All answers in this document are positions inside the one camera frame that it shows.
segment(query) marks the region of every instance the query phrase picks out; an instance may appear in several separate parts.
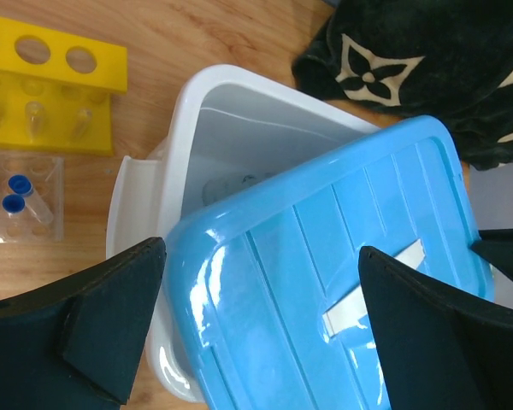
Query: clear plastic tray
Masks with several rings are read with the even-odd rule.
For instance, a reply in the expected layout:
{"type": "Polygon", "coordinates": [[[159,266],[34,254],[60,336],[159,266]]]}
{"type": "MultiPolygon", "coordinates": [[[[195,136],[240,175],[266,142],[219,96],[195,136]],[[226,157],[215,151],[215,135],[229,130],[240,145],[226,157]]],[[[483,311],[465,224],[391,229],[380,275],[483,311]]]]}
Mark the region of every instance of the clear plastic tray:
{"type": "Polygon", "coordinates": [[[59,157],[0,155],[0,243],[62,240],[62,173],[63,159],[59,157]],[[32,191],[29,195],[20,195],[24,196],[21,203],[25,203],[20,212],[7,212],[3,200],[16,195],[9,183],[15,175],[27,177],[32,191]]]}

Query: black blanket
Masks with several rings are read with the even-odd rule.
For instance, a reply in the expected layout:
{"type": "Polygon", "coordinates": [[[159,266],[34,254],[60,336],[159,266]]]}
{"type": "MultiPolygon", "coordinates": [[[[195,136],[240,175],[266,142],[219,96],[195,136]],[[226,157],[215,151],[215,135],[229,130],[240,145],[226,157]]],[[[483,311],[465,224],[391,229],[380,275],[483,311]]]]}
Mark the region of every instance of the black blanket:
{"type": "Polygon", "coordinates": [[[313,97],[439,118],[478,169],[513,162],[513,0],[342,0],[292,71],[313,97]]]}

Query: test tube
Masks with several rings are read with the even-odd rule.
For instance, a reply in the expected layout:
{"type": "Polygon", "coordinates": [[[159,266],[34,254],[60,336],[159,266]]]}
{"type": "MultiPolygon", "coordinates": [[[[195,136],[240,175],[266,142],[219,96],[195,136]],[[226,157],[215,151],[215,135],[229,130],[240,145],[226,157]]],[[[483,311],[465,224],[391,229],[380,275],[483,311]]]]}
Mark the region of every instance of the test tube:
{"type": "Polygon", "coordinates": [[[14,175],[9,179],[8,185],[15,194],[22,196],[27,209],[38,222],[43,225],[51,223],[53,213],[25,175],[14,175]]]}
{"type": "Polygon", "coordinates": [[[45,108],[37,101],[27,102],[25,106],[25,124],[27,135],[35,139],[44,129],[45,108]]]}
{"type": "Polygon", "coordinates": [[[76,117],[74,119],[74,128],[70,135],[71,140],[75,141],[84,136],[84,134],[87,131],[87,128],[89,128],[89,125],[91,124],[92,117],[93,114],[91,113],[90,109],[80,108],[78,110],[78,112],[76,113],[76,117]]]}
{"type": "Polygon", "coordinates": [[[2,208],[10,218],[16,218],[25,209],[25,200],[21,195],[7,195],[2,200],[2,208]]]}

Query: white plastic container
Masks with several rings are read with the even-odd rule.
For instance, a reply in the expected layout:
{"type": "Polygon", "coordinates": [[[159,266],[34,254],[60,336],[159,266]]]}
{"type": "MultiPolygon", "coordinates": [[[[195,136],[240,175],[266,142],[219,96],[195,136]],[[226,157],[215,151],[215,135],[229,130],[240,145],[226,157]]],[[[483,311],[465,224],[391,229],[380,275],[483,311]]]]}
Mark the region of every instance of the white plastic container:
{"type": "MultiPolygon", "coordinates": [[[[147,237],[165,237],[203,207],[210,180],[275,175],[376,131],[366,121],[242,68],[204,69],[179,95],[169,134],[148,160],[125,157],[107,230],[107,257],[147,237]]],[[[146,340],[162,384],[203,401],[162,292],[146,340]]]]}

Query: wooden table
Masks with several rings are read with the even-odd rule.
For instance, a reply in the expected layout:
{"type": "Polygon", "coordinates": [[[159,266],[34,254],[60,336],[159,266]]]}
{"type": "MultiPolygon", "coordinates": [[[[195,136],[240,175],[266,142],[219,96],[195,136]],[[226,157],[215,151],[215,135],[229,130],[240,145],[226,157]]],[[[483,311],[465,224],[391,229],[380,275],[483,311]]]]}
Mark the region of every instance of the wooden table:
{"type": "MultiPolygon", "coordinates": [[[[0,244],[0,299],[104,259],[109,200],[121,158],[145,158],[167,136],[175,99],[193,74],[231,63],[293,86],[293,58],[331,13],[322,0],[0,0],[5,17],[129,50],[129,92],[113,101],[115,157],[66,156],[65,239],[0,244]]],[[[396,121],[347,102],[334,105],[379,126],[396,121]]],[[[127,408],[205,406],[170,395],[143,360],[127,408]]]]}

